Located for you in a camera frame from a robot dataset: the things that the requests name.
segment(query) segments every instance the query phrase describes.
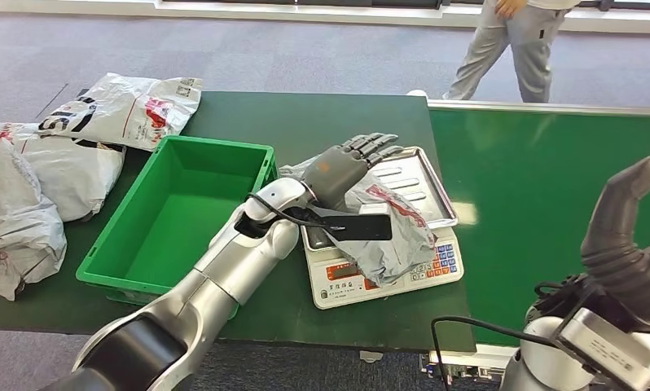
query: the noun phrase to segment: person's leg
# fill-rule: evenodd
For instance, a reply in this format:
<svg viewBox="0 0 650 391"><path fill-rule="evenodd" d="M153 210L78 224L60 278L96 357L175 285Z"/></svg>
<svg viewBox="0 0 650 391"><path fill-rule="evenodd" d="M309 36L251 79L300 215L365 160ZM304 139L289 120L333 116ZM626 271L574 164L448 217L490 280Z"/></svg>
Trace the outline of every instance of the person's leg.
<svg viewBox="0 0 650 391"><path fill-rule="evenodd" d="M547 103L551 93L551 44L568 10L526 6L507 21L521 99Z"/></svg>
<svg viewBox="0 0 650 391"><path fill-rule="evenodd" d="M462 65L457 69L457 77L443 99L470 99L483 75L507 47L507 28L504 20L495 15L496 0L485 0L481 18L469 45Z"/></svg>

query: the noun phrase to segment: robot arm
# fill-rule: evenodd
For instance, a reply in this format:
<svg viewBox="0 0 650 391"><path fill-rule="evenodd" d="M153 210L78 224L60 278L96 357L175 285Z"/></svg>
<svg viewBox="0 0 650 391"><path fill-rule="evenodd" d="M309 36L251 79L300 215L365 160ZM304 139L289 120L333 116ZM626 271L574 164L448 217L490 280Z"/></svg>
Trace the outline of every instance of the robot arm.
<svg viewBox="0 0 650 391"><path fill-rule="evenodd" d="M325 151L301 180L280 178L263 187L236 208L205 255L174 288L96 332L78 354L72 374L45 389L128 391L185 386L235 305L245 304L277 262L294 249L297 223L355 236L346 232L340 217L333 217L340 219L336 226L328 225L329 217L319 216L309 206L342 204L347 190L370 167L401 150L389 147L378 152L396 138L357 136ZM381 233L373 229L362 235L378 237Z"/></svg>
<svg viewBox="0 0 650 391"><path fill-rule="evenodd" d="M650 385L650 248L632 241L639 201L650 192L650 156L613 175L581 246L587 274L542 295L525 332L560 348L522 341L501 391L587 390L595 375L616 389Z"/></svg>

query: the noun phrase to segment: white plastic bag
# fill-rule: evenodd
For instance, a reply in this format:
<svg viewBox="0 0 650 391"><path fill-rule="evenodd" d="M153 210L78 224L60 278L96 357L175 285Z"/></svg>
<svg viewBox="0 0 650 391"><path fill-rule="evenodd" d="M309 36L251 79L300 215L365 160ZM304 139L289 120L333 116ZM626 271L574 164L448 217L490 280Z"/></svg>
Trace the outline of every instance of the white plastic bag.
<svg viewBox="0 0 650 391"><path fill-rule="evenodd" d="M30 163L62 221L99 213L121 173L125 147L40 136L37 125L2 123L0 140L12 143Z"/></svg>
<svg viewBox="0 0 650 391"><path fill-rule="evenodd" d="M52 112L40 131L154 151L161 138L181 133L198 109L201 89L201 79L108 73L77 100Z"/></svg>
<svg viewBox="0 0 650 391"><path fill-rule="evenodd" d="M36 283L61 267L66 254L64 224L45 197L29 163L0 141L0 295L15 300L25 283Z"/></svg>
<svg viewBox="0 0 650 391"><path fill-rule="evenodd" d="M279 168L279 175L301 178L305 168L317 158L295 166ZM345 194L347 209L358 213L362 204L389 205L391 240L330 240L353 261L364 277L383 287L390 285L414 266L435 257L435 235L411 203L388 189L375 175L367 173Z"/></svg>

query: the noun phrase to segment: robot finger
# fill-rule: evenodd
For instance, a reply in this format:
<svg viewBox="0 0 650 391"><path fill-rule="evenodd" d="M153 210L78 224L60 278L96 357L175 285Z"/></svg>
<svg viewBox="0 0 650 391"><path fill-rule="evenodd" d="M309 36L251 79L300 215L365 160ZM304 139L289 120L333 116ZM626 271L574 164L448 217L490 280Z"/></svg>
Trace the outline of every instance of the robot finger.
<svg viewBox="0 0 650 391"><path fill-rule="evenodd" d="M356 143L359 139L366 137L365 134L358 134L348 139L342 144L342 147L346 149L347 152L351 151L351 144Z"/></svg>
<svg viewBox="0 0 650 391"><path fill-rule="evenodd" d="M613 175L606 182L591 215L585 243L600 244L602 242L599 236L631 237L637 220L637 205L639 200L649 192L650 156ZM593 252L589 249L586 255Z"/></svg>
<svg viewBox="0 0 650 391"><path fill-rule="evenodd" d="M363 136L362 138L359 138L355 142L351 143L351 149L354 149L356 151L359 151L363 146L367 145L371 141L375 141L378 138L383 137L384 134L382 133L371 133L367 136Z"/></svg>
<svg viewBox="0 0 650 391"><path fill-rule="evenodd" d="M368 144L360 147L358 150L361 152L363 157L368 157L371 153L376 152L378 148L383 147L385 144L391 143L396 139L398 139L396 134L386 134L371 140Z"/></svg>
<svg viewBox="0 0 650 391"><path fill-rule="evenodd" d="M367 160L368 160L368 169L373 168L374 165L377 165L381 161L383 161L386 157L394 155L395 153L399 153L404 149L404 147L400 147L398 145L393 145L391 147L387 147L384 150L377 152L377 153L371 153Z"/></svg>

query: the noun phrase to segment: scale keypad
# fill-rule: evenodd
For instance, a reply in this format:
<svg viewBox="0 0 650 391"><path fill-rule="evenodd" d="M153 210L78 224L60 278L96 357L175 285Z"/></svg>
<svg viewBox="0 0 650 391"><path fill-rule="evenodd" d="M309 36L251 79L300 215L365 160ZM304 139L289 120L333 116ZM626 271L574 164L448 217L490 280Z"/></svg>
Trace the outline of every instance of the scale keypad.
<svg viewBox="0 0 650 391"><path fill-rule="evenodd" d="M443 244L435 248L435 258L427 263L417 265L411 269L409 275L411 281L420 281L421 279L431 279L439 275L448 275L457 273L457 259L452 244Z"/></svg>

